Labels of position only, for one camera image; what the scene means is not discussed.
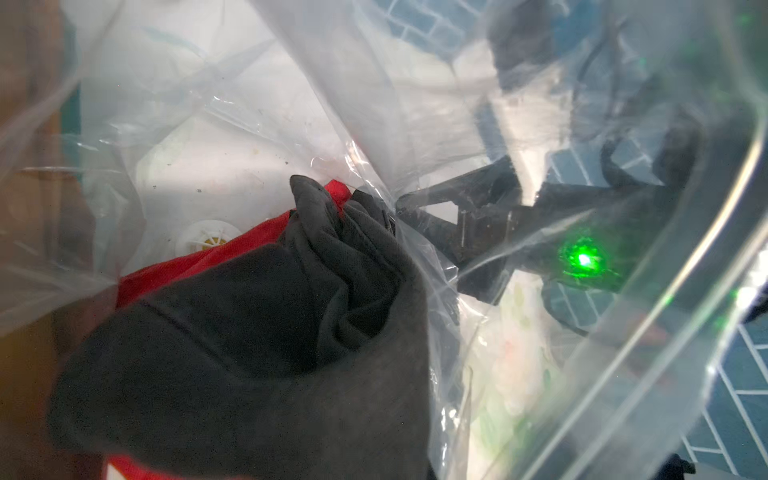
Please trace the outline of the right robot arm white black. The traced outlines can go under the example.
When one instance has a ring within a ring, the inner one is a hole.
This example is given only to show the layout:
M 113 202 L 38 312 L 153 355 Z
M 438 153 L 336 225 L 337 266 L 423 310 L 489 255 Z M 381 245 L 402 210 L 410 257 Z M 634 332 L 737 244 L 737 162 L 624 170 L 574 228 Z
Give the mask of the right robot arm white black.
M 454 324 L 462 296 L 488 312 L 516 272 L 623 294 L 614 312 L 642 341 L 710 319 L 695 284 L 723 268 L 726 247 L 683 217 L 732 197 L 750 155 L 747 185 L 766 190 L 764 128 L 746 83 L 767 77 L 767 5 L 580 1 L 558 18 L 549 1 L 497 1 L 486 37 L 502 92 L 520 92 L 534 68 L 577 46 L 571 21 L 593 11 L 599 35 L 570 78 L 568 125 L 599 184 L 546 182 L 525 205 L 505 156 L 398 200 L 401 218 L 457 267 L 435 291 Z

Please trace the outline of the brown garment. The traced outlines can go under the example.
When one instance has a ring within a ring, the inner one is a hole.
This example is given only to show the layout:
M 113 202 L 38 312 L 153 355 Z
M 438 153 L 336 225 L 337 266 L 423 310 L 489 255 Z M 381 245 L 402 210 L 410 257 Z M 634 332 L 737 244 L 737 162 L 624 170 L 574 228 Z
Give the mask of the brown garment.
M 4 479 L 103 479 L 100 456 L 54 448 L 45 425 L 51 387 L 77 334 L 70 313 L 36 319 L 18 313 L 24 294 L 60 245 L 63 201 L 78 201 L 63 164 L 58 110 L 20 120 L 71 70 L 73 39 L 58 1 L 1 4 L 1 476 Z M 44 172 L 44 167 L 54 170 Z

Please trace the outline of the black garment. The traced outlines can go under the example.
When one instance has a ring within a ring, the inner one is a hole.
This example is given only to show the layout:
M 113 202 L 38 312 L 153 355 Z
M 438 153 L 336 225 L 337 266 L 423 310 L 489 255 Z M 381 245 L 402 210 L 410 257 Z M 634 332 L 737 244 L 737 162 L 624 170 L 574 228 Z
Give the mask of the black garment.
M 64 449 L 193 479 L 428 479 L 427 296 L 388 208 L 290 180 L 279 239 L 118 309 L 50 397 Z

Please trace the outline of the white vacuum bag valve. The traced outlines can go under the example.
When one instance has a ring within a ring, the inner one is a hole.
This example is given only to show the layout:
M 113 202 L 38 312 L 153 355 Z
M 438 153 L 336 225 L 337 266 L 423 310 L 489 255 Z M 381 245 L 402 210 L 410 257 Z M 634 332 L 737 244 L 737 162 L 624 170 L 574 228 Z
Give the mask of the white vacuum bag valve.
M 240 236 L 242 232 L 233 225 L 220 220 L 202 220 L 182 231 L 177 237 L 177 257 L 209 250 L 224 245 Z

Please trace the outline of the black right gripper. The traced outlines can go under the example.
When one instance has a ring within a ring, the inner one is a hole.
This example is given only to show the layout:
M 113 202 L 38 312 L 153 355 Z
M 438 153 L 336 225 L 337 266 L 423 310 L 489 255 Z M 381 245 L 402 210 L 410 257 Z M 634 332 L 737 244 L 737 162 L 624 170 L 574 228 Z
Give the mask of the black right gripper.
M 522 186 L 509 156 L 452 179 L 402 195 L 400 220 L 427 236 L 458 227 L 452 254 L 457 290 L 498 303 L 513 273 L 522 271 L 582 290 L 616 291 L 628 276 L 620 252 L 621 212 L 630 191 L 546 183 L 532 206 L 519 204 Z M 453 220 L 426 210 L 450 203 Z

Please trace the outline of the red folded garment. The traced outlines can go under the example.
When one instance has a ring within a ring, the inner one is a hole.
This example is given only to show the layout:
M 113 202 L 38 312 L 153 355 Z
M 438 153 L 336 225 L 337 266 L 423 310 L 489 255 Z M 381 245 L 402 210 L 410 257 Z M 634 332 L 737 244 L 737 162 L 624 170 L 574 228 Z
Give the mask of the red folded garment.
M 339 211 L 352 195 L 350 189 L 339 181 L 331 181 L 324 188 Z M 266 220 L 227 243 L 207 245 L 207 249 L 154 264 L 123 277 L 119 282 L 117 309 L 174 281 L 209 270 L 263 245 L 275 243 L 285 230 L 291 213 L 293 211 L 287 211 L 276 218 Z M 122 479 L 181 479 L 150 471 L 126 456 L 111 456 L 107 464 L 119 473 Z

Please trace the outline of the clear plastic vacuum bag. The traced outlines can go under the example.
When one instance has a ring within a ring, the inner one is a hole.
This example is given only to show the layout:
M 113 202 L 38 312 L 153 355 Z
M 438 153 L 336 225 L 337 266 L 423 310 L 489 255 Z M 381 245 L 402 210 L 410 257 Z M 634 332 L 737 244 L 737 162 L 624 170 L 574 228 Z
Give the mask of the clear plastic vacuum bag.
M 31 319 L 70 313 L 75 349 L 109 319 L 119 282 L 177 258 L 184 229 L 242 234 L 295 208 L 295 175 L 389 210 L 427 296 L 428 479 L 763 479 L 767 475 L 767 187 L 747 185 L 683 223 L 711 230 L 724 266 L 697 281 L 699 330 L 642 341 L 625 296 L 516 272 L 488 312 L 462 296 L 460 324 L 435 291 L 457 267 L 399 219 L 404 194 L 509 156 L 532 205 L 546 183 L 597 185 L 572 144 L 578 44 L 503 93 L 487 42 L 497 1 L 58 1 L 71 70 L 20 125 L 61 114 L 78 201 L 23 296 Z

